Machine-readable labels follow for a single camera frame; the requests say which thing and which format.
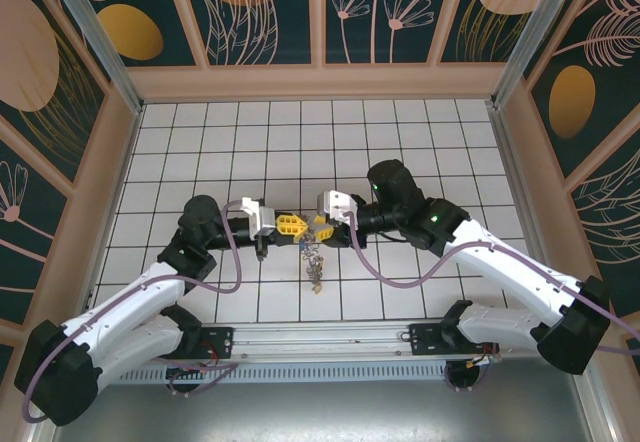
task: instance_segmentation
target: white tiled floor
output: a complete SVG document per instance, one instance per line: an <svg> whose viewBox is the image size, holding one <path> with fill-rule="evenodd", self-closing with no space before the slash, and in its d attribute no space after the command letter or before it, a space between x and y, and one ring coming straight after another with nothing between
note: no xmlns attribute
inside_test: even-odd
<svg viewBox="0 0 640 442"><path fill-rule="evenodd" d="M397 158L426 196L461 205L498 237L526 251L484 102L347 100L160 104L145 109L92 303L134 280L173 235L195 194L222 206L242 196L314 211L318 193L337 188L371 200L366 173ZM266 261L242 249L245 284L233 295L195 289L180 304L203 322L291 322L441 317L458 299L514 307L493 283L454 263L421 287L383 286L351 249L321 247L323 290L307 281L296 246L271 248ZM405 244L369 238L368 260L387 277L410 281L437 258ZM215 252L207 282L235 280L230 254Z"/></svg>

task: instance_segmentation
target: floor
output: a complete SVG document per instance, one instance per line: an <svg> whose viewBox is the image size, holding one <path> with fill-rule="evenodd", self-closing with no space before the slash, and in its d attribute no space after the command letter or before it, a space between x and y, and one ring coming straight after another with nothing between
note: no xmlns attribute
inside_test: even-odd
<svg viewBox="0 0 640 442"><path fill-rule="evenodd" d="M324 190L371 200L366 173L400 159L425 196L444 195L526 253L524 236L489 117L481 100L335 100L158 104L145 107L99 282L89 306L135 280L166 245L184 203L209 194L264 197L279 210L315 212ZM381 320L441 317L458 299L520 307L492 282L454 263L422 287L382 285L351 249L321 247L323 288L315 294L296 246L259 263L241 251L245 283L232 295L195 289L181 302L205 323ZM428 252L370 237L381 273L413 280L436 261ZM214 253L207 278L230 285L230 254Z"/></svg>

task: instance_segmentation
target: flower illustration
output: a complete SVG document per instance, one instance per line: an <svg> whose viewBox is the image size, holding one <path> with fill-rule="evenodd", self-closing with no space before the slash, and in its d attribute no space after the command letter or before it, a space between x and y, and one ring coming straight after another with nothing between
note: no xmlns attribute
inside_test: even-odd
<svg viewBox="0 0 640 442"><path fill-rule="evenodd" d="M420 27L433 22L433 12L428 9L431 0L384 0L384 10L391 29L389 62L393 62L393 41L396 30Z"/></svg>
<svg viewBox="0 0 640 442"><path fill-rule="evenodd" d="M0 162L0 216L6 222L15 222L20 217L20 205L27 190L29 172L16 164L13 176L6 161Z"/></svg>
<svg viewBox="0 0 640 442"><path fill-rule="evenodd" d="M12 174L9 164L4 160L0 162L0 221L8 223L18 222L37 234L47 237L48 239L53 239L52 235L28 224L20 218L20 206L22 205L22 200L27 190L28 179L29 172L20 164L16 164ZM41 255L35 254L3 239L0 239L0 246L39 262L46 260L46 258Z"/></svg>
<svg viewBox="0 0 640 442"><path fill-rule="evenodd" d="M367 15L371 8L369 4L365 4L366 0L331 0L336 13L340 18L340 28L342 29L342 45L344 46L344 55L347 57L347 63L351 63L349 57L349 49L347 47L347 36L344 31L344 21L352 17L360 17Z"/></svg>

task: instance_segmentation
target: wall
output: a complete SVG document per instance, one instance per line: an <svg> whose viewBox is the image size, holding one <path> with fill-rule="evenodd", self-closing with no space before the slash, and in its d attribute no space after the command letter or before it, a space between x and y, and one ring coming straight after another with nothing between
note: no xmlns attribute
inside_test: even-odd
<svg viewBox="0 0 640 442"><path fill-rule="evenodd" d="M549 255L596 274L614 312L640 328L640 0L567 0L527 77L505 107ZM607 345L628 347L613 327ZM640 423L631 357L597 354L629 438Z"/></svg>
<svg viewBox="0 0 640 442"><path fill-rule="evenodd" d="M486 97L538 0L90 0L143 98Z"/></svg>
<svg viewBox="0 0 640 442"><path fill-rule="evenodd" d="M13 440L24 343L78 310L133 114L56 0L0 0L0 26L0 426Z"/></svg>

